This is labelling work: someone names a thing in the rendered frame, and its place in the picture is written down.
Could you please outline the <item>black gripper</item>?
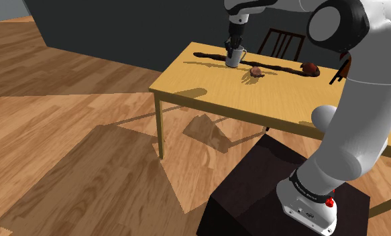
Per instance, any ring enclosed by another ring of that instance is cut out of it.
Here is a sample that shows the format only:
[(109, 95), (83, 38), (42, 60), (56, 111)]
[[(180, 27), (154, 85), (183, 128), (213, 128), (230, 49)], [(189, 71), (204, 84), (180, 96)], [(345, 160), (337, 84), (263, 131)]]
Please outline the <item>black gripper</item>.
[(235, 49), (238, 49), (240, 47), (244, 28), (245, 24), (229, 24), (229, 38), (225, 41), (225, 49), (228, 54), (233, 53), (232, 46), (234, 46)]

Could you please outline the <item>grey mug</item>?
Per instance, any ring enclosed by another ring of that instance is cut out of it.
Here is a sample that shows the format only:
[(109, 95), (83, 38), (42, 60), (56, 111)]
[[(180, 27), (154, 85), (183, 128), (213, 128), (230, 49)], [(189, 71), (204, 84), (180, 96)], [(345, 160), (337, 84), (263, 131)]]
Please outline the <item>grey mug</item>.
[(237, 68), (239, 63), (245, 58), (247, 50), (243, 46), (233, 49), (227, 53), (225, 65), (231, 68)]

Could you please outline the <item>dark wooden chair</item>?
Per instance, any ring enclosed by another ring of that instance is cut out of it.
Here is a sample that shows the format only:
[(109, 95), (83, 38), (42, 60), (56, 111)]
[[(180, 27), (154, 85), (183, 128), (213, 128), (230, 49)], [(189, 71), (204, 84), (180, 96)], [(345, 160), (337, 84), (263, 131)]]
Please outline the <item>dark wooden chair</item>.
[(351, 55), (349, 52), (344, 52), (340, 54), (340, 61), (343, 61), (340, 69), (337, 71), (335, 76), (331, 79), (329, 84), (333, 84), (336, 80), (340, 82), (343, 78), (347, 78), (349, 68), (351, 66)]
[(300, 35), (300, 34), (296, 34), (296, 33), (292, 33), (292, 32), (286, 32), (286, 31), (274, 29), (274, 28), (270, 28), (268, 30), (265, 38), (262, 40), (262, 43), (257, 51), (257, 54), (262, 53), (262, 50), (264, 49), (266, 43), (268, 42), (268, 40), (272, 34), (277, 34), (278, 37), (275, 41), (275, 44), (274, 44), (274, 47), (273, 47), (273, 50), (272, 50), (270, 56), (283, 59), (286, 55), (286, 52), (288, 51), (288, 48), (291, 45), (292, 40), (294, 38), (297, 38), (299, 40), (299, 43), (295, 49), (294, 58), (292, 59), (292, 61), (297, 62), (299, 55), (300, 55), (300, 52), (301, 52), (301, 49), (302, 49), (302, 46), (304, 44), (305, 36)]

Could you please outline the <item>light wooden table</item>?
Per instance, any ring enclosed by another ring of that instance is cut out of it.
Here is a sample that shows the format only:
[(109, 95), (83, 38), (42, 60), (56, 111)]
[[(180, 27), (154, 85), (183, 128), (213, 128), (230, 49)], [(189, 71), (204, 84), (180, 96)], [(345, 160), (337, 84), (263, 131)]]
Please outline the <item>light wooden table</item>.
[(246, 65), (230, 68), (198, 52), (224, 55), (225, 49), (192, 42), (148, 55), (160, 71), (149, 90), (161, 106), (161, 163), (185, 213), (206, 203), (263, 134), (309, 157), (322, 139), (312, 110), (336, 105), (343, 89), (343, 82), (331, 82), (330, 68), (318, 77), (265, 68), (254, 78)]

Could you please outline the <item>red-brown round fruit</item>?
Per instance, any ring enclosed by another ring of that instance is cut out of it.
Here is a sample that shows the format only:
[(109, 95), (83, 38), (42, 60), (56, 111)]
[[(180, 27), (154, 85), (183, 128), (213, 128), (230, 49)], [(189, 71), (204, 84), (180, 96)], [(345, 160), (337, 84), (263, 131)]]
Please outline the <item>red-brown round fruit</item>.
[(302, 71), (307, 74), (311, 74), (313, 76), (320, 75), (319, 68), (311, 62), (304, 62), (300, 65), (300, 67), (302, 68)]

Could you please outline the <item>dark robot stand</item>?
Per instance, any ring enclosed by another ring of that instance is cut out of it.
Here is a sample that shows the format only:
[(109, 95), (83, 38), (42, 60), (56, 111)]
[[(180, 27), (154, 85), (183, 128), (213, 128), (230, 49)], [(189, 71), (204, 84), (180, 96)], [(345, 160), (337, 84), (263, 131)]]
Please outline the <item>dark robot stand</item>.
[(209, 197), (197, 236), (320, 236), (287, 216), (276, 195), (305, 160), (263, 135)]

